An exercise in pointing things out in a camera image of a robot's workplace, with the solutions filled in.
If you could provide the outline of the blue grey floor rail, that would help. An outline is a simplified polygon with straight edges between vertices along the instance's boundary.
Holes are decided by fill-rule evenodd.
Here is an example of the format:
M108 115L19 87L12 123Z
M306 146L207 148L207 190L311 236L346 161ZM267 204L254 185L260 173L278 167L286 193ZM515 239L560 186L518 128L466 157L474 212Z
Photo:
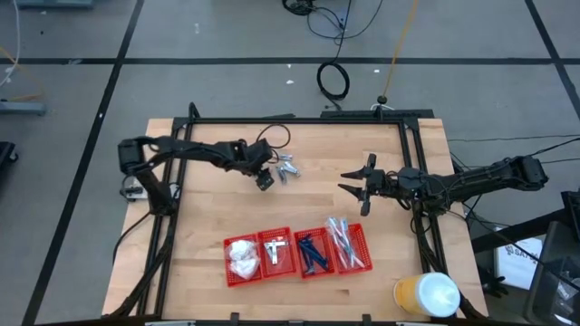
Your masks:
M94 0L15 0L19 7L93 7Z
M0 114L19 114L44 116L47 112L41 102L0 101Z

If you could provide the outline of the blue white toothbrush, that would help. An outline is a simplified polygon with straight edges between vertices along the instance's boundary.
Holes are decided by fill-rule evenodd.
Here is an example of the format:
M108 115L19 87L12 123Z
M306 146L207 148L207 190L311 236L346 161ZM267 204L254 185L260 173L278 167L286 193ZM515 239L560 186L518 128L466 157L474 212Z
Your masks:
M337 248L341 265L345 269L353 269L355 266L355 253L350 241L347 221L331 216L327 219L326 224Z

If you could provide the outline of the black storage bin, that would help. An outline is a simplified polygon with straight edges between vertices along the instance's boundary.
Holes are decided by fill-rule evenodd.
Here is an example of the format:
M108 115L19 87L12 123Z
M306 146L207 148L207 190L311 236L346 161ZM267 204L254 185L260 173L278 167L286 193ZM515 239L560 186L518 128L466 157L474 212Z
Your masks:
M552 222L530 286L524 318L532 324L580 326L580 243Z

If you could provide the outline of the yellow cup with white lid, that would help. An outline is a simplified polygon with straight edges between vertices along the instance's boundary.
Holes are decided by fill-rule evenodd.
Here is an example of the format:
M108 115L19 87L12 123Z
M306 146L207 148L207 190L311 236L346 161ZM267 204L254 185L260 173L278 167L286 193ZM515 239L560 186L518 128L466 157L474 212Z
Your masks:
M446 318L457 312L461 296L445 273L424 273L401 278L393 286L393 298L410 314Z

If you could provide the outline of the black floor object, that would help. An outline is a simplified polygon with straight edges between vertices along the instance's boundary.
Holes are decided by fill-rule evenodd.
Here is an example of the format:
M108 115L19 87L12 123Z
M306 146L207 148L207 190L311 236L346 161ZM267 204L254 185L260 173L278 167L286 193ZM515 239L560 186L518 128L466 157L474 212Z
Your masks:
M4 163L14 163L19 159L15 151L15 144L7 141L0 141L0 165Z

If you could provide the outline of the red white toothbrush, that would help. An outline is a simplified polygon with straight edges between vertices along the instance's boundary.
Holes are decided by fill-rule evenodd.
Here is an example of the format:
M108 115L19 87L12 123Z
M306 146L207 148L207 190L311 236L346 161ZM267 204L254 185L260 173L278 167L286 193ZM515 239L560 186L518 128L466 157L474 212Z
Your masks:
M353 242L350 238L349 226L346 219L334 220L334 240L339 250L339 260L346 270L363 268L364 263L354 251Z

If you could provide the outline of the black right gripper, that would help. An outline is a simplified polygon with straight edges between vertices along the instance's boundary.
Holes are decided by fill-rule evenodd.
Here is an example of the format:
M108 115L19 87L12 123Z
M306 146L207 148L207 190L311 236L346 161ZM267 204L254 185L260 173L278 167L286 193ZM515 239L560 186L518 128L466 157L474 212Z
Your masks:
M350 179L366 178L365 190L361 187L345 184L338 185L362 203L360 210L362 216L367 216L370 213L370 196L396 197L398 195L398 173L392 170L385 172L382 169L374 169L375 165L376 155L370 153L366 164L361 169L341 175L341 177Z

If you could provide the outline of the black aluminium rig frame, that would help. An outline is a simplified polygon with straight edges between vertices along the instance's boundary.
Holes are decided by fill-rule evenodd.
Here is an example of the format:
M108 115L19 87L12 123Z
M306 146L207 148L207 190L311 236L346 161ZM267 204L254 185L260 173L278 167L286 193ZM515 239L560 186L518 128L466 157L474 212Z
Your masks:
M237 172L189 162L167 279L154 278L147 312L165 319L241 321L406 321L393 299L394 284L421 272L411 232L411 213L391 199L375 198L368 216L338 187L342 173L360 168L370 153L377 165L396 170L415 160L401 147L397 126L297 118L288 122L225 119L197 122L196 141L254 141L263 135L293 155L301 176L267 191ZM295 274L228 287L223 241L289 227L292 232L324 227L330 216L362 225L372 269L303 279Z

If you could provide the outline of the black slanted bar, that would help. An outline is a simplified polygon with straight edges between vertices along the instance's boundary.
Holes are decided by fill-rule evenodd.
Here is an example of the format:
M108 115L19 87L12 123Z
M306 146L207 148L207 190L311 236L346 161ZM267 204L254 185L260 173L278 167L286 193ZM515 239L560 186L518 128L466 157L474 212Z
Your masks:
M576 240L580 238L580 209L560 209L524 223L479 236L471 241L472 249L475 253L480 253L520 240L544 235L553 222L567 226L575 235Z

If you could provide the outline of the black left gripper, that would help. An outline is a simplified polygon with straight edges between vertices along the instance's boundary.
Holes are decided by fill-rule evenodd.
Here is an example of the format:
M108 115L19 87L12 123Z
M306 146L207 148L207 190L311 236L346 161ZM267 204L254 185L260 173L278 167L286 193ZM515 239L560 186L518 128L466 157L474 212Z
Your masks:
M266 190L266 186L271 187L274 184L270 169L263 169L271 158L270 151L247 152L246 157L237 161L233 169L245 176L256 175L256 185L260 190Z

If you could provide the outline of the red slotted plastic basket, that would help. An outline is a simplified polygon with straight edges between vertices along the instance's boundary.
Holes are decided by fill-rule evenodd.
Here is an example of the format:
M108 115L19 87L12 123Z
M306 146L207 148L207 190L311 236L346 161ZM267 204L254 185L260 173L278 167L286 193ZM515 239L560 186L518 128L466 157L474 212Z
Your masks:
M298 247L298 241L310 235L314 240L314 246L318 249L323 257L328 261L328 268L325 270L317 263L314 263L314 274L305 274L305 262ZM329 276L336 272L336 263L334 261L333 247L329 239L328 232L324 227L312 228L303 231L294 232L294 239L297 245L297 251L300 254L300 274L303 279L312 279L320 276Z
M338 264L337 272L340 275L346 275L346 274L363 273L363 272L370 271L372 269L372 259L370 256L370 251L369 251L368 246L367 246L367 242L366 242L366 238L365 238L365 234L364 234L362 225L361 224L350 224L349 225L349 232L350 232L351 241L353 242L354 251L355 251L356 255L359 257L359 259L364 263L364 267L363 268L356 268L353 270L346 270L341 265L341 263L339 261L337 248L335 247L334 241L331 237L331 239L333 241L334 257L335 257L335 260Z
M259 265L259 271L254 275L253 278L251 278L250 280L244 280L241 277L235 275L234 273L232 273L229 270L229 263L232 261L229 259L229 257L227 256L227 247L234 241L236 240L250 240L256 243L256 250L257 250L257 259L260 260L260 265ZM226 268L226 280L227 280L227 286L228 287L235 287L235 286L240 286L242 284L246 284L246 283L252 283L252 282L256 282L262 279L262 274L261 274L261 257L260 254L258 252L258 241L257 241L257 235L256 234L249 234L249 235L240 235L237 237L232 237L232 238L227 238L223 241L223 246L224 246L224 259L225 259L225 268Z
M295 274L297 272L297 260L295 255L295 243L289 227L265 230L257 233L258 250L261 257L261 272L264 278L276 278ZM265 248L264 243L270 241L287 241L288 245L278 246L277 264L272 265L271 252Z

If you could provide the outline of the white printed sign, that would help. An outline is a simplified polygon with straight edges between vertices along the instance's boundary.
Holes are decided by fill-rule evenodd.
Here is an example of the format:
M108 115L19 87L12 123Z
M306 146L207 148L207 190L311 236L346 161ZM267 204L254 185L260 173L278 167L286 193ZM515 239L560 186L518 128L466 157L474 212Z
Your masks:
M497 277L503 277L503 284L522 290L529 290L537 268L537 262L528 254L539 258L543 242L538 238L528 238L498 247L494 250L494 268Z

